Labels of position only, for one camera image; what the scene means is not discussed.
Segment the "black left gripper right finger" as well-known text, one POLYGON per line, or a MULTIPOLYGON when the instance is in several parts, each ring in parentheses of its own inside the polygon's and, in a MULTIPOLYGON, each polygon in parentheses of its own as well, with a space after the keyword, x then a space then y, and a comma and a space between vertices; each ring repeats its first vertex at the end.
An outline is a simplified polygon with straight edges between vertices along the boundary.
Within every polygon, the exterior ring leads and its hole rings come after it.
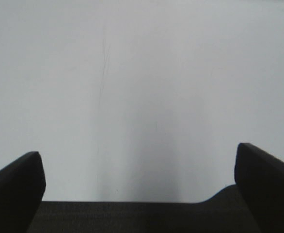
POLYGON ((260 231, 284 233, 284 162, 251 143, 240 143, 234 179, 260 231))

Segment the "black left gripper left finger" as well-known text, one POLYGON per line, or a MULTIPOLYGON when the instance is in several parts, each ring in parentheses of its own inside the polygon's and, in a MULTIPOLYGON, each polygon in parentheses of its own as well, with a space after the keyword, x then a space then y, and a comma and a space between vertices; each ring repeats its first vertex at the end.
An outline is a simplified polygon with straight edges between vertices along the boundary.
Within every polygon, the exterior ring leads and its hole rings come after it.
POLYGON ((0 233, 25 233, 42 201, 46 179, 39 152, 20 156, 0 170, 0 233))

